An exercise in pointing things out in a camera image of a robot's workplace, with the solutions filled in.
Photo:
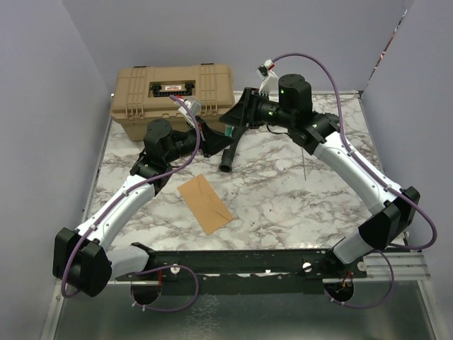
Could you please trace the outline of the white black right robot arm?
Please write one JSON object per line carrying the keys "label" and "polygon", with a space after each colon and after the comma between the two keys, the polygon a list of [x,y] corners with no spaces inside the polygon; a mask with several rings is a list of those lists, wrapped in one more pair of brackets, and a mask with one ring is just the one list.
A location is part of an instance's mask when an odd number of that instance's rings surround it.
{"label": "white black right robot arm", "polygon": [[313,109],[311,84],[300,74],[286,74],[278,81],[279,100],[271,101],[257,89],[246,88],[236,103],[219,120],[235,128],[276,125],[287,129],[291,140],[328,165],[362,199],[371,217],[356,232],[340,240],[325,260],[334,277],[348,272],[351,263],[374,249],[383,250],[413,221],[413,204],[420,200],[414,187],[402,188],[386,178],[359,153],[347,150],[340,138],[339,119]]}

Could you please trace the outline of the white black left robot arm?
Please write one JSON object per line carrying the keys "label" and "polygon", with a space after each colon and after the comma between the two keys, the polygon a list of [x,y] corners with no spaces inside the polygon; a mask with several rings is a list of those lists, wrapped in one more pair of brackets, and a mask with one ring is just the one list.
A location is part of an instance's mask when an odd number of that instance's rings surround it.
{"label": "white black left robot arm", "polygon": [[76,229],[63,228],[57,233],[52,272],[62,281],[64,297],[79,292],[94,297],[111,279],[134,273],[146,280],[156,273],[156,262],[144,246],[132,245],[119,251],[109,248],[131,217],[176,173],[172,162],[183,157],[192,161],[198,152],[211,157],[234,141],[209,128],[201,117],[196,117],[194,124],[180,132],[165,119],[150,122],[144,149],[116,194]]}

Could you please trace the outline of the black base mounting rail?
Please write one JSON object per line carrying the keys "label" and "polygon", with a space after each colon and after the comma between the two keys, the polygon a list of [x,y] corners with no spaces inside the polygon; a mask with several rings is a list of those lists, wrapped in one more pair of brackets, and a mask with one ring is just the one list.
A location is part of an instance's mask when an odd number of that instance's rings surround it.
{"label": "black base mounting rail", "polygon": [[251,295],[323,293],[323,281],[366,278],[362,257],[336,263],[328,249],[240,251],[148,250],[145,273],[129,273],[123,281],[161,283],[168,295]]}

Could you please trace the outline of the yellow handled long screwdriver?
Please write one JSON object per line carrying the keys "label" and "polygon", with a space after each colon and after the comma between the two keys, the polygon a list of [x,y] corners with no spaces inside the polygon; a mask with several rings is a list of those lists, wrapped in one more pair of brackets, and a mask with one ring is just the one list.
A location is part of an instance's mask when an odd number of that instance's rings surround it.
{"label": "yellow handled long screwdriver", "polygon": [[304,149],[302,148],[302,168],[303,168],[303,174],[304,174],[304,180],[306,181],[306,162],[305,162],[305,156],[304,156]]}

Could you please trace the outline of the green white glue stick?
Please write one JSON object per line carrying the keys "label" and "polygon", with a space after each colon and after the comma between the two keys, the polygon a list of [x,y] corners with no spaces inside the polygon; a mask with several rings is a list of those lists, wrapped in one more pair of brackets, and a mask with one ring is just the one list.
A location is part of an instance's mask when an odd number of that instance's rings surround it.
{"label": "green white glue stick", "polygon": [[225,135],[226,135],[227,137],[232,137],[233,131],[234,131],[234,127],[233,127],[233,126],[227,125],[227,126],[225,127]]}

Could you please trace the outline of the brown paper envelope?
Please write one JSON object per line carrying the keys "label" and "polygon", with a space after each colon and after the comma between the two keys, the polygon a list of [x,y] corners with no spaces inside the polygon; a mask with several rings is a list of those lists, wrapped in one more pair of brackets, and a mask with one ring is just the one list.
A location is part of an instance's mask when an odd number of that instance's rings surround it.
{"label": "brown paper envelope", "polygon": [[212,234],[234,219],[202,174],[179,186],[178,192],[206,235]]}

